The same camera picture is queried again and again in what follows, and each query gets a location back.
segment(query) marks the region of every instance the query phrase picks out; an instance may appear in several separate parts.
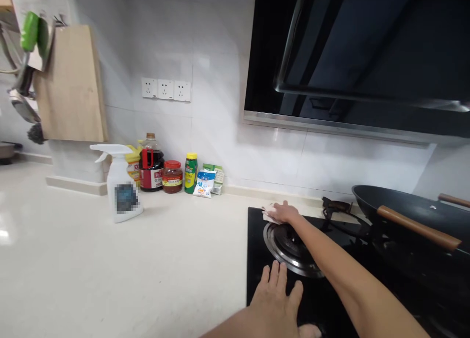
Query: black wok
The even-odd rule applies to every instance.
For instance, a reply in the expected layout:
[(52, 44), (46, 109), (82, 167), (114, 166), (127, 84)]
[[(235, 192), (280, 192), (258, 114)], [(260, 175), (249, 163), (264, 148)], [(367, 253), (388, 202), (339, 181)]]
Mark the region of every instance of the black wok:
[[(404, 192), (352, 188), (384, 260), (446, 300), (470, 308), (470, 212)], [(447, 195), (439, 199), (470, 207)]]
[[(357, 203), (373, 224), (375, 236), (386, 235), (412, 248), (420, 248), (470, 264), (470, 212), (420, 196), (377, 186), (352, 187)], [(464, 200), (441, 199), (470, 206)]]

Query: finger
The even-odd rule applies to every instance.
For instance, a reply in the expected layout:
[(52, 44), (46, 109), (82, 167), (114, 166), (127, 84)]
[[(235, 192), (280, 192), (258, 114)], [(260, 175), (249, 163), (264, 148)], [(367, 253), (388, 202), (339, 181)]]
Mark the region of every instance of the finger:
[(300, 338), (321, 338), (322, 332), (320, 329), (311, 324), (306, 324), (299, 327)]
[(279, 262), (276, 260), (273, 261), (273, 266), (271, 267), (271, 276), (269, 277), (269, 286), (275, 288), (278, 284), (279, 277)]
[(263, 274), (261, 275), (261, 280), (259, 284), (267, 284), (269, 282), (269, 266), (266, 265), (263, 267)]
[(297, 311), (299, 310), (299, 305), (302, 300), (302, 294), (304, 293), (304, 286), (301, 281), (295, 282), (294, 288), (289, 295), (289, 306), (294, 314), (294, 317), (297, 318)]
[(285, 285), (287, 283), (287, 266), (284, 262), (279, 266), (278, 291), (285, 294)]

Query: power socket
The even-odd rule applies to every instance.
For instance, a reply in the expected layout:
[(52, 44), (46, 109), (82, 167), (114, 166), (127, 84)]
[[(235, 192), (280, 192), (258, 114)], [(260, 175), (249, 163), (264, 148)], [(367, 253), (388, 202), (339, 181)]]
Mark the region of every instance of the power socket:
[(186, 81), (175, 81), (175, 101), (191, 101), (191, 83)]
[(158, 79), (158, 98), (173, 99), (174, 86), (172, 80)]
[(141, 78), (142, 79), (142, 97), (146, 98), (157, 98), (157, 85), (158, 82), (155, 79)]

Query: gas stove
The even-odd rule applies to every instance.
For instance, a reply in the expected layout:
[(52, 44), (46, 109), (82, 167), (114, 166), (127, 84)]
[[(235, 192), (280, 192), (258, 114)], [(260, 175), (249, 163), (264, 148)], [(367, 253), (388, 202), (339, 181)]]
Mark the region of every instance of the gas stove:
[[(470, 337), (469, 310), (435, 298), (426, 288), (387, 265), (374, 247), (355, 234), (361, 224), (305, 217), (328, 235), (356, 261), (380, 280), (411, 312), (431, 337)], [(323, 337), (357, 337), (357, 333), (334, 288), (316, 266), (305, 245), (289, 225), (263, 220), (262, 210), (248, 208), (247, 294), (250, 304), (263, 267), (274, 260), (285, 262), (287, 293), (297, 280), (304, 285), (297, 321), (316, 324)]]

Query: spray nozzle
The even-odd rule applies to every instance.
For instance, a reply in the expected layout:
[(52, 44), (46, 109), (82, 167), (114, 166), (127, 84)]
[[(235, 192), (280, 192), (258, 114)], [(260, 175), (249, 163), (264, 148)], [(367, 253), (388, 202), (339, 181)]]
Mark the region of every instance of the spray nozzle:
[(113, 157), (122, 157), (132, 153), (132, 150), (124, 145), (91, 145), (92, 150), (102, 151), (103, 154), (95, 161), (95, 163), (100, 163), (106, 159), (108, 155)]

